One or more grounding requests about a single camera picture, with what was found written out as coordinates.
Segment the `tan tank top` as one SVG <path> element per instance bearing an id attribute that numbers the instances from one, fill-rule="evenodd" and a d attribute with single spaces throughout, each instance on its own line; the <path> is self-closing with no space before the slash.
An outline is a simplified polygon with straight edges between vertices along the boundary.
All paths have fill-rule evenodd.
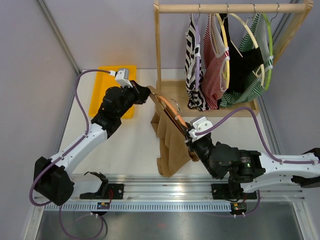
<path id="1" fill-rule="evenodd" d="M 185 143 L 184 130 L 187 128 L 175 120 L 173 112 L 156 97 L 156 94 L 161 95 L 160 92 L 152 86 L 148 88 L 149 97 L 155 105 L 155 113 L 150 124 L 159 139 L 160 157 L 156 160 L 157 168 L 161 176 L 169 178 L 189 161 L 198 162 L 199 159 Z"/>

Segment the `orange hanger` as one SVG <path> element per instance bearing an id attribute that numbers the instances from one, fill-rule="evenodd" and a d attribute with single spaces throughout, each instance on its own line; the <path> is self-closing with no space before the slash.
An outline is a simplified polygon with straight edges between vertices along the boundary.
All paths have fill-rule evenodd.
<path id="1" fill-rule="evenodd" d="M 163 96 L 159 95 L 159 94 L 155 94 L 155 96 L 159 99 L 162 100 L 165 105 L 172 111 L 172 113 L 174 114 L 174 119 L 178 120 L 182 126 L 187 128 L 187 124 L 186 122 L 183 120 L 183 118 L 179 115 L 179 113 L 176 111 L 176 109 L 170 104 L 170 102 Z"/>

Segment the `black white striped tank top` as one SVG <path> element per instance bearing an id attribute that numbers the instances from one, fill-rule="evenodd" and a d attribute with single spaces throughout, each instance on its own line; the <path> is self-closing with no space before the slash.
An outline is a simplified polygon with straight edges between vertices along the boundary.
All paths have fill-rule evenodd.
<path id="1" fill-rule="evenodd" d="M 201 85 L 204 79 L 201 66 L 201 37 L 198 20 L 194 13 L 190 14 L 189 25 L 185 33 L 185 88 L 188 96 L 187 107 L 201 112 L 209 111 L 210 108 L 202 93 Z"/>

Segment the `purple hanger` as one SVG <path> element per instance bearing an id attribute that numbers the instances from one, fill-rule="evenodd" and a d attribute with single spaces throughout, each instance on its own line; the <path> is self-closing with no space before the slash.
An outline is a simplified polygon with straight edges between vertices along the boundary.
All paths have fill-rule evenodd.
<path id="1" fill-rule="evenodd" d="M 200 87 L 200 79 L 201 79 L 201 51 L 200 51 L 200 32 L 198 26 L 198 20 L 200 18 L 200 13 L 192 13 L 192 22 L 195 30 L 194 34 L 194 48 L 193 48 L 193 56 L 194 56 L 194 65 L 192 69 L 192 73 L 194 76 L 194 91 L 198 92 Z"/>

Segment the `red white striped tank top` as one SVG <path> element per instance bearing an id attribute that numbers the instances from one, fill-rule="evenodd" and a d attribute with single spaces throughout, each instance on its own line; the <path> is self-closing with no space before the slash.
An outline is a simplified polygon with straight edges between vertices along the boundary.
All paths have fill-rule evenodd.
<path id="1" fill-rule="evenodd" d="M 224 71 L 229 59 L 229 48 L 225 46 L 222 34 L 218 30 L 216 17 L 209 13 L 203 38 L 203 60 L 206 72 L 201 83 L 201 91 L 208 111 L 219 108 L 219 100 L 227 90 L 227 76 Z"/>

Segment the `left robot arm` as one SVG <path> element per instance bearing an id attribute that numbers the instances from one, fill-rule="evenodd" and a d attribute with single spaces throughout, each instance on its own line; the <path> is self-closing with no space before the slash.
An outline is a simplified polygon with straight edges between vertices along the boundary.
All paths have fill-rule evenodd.
<path id="1" fill-rule="evenodd" d="M 73 180 L 73 172 L 92 150 L 116 132 L 122 123 L 122 116 L 133 105 L 144 104 L 150 94 L 148 87 L 141 86 L 134 80 L 126 86 L 108 88 L 86 131 L 51 158 L 40 157 L 35 162 L 29 199 L 33 199 L 34 191 L 57 206 L 63 205 L 74 192 L 81 190 L 91 192 L 98 199 L 106 197 L 109 190 L 103 183 L 104 178 L 86 184 Z"/>

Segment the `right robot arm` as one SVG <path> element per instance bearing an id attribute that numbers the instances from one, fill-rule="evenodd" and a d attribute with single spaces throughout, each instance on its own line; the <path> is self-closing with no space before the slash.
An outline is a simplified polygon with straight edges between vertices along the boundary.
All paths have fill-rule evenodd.
<path id="1" fill-rule="evenodd" d="M 212 143 L 211 134 L 198 137 L 193 128 L 185 129 L 186 145 L 196 154 L 213 179 L 228 177 L 227 183 L 213 183 L 215 200 L 257 199 L 258 191 L 275 186 L 301 188 L 320 186 L 320 150 L 313 148 L 301 155 L 278 155 L 279 162 L 256 150 Z"/>

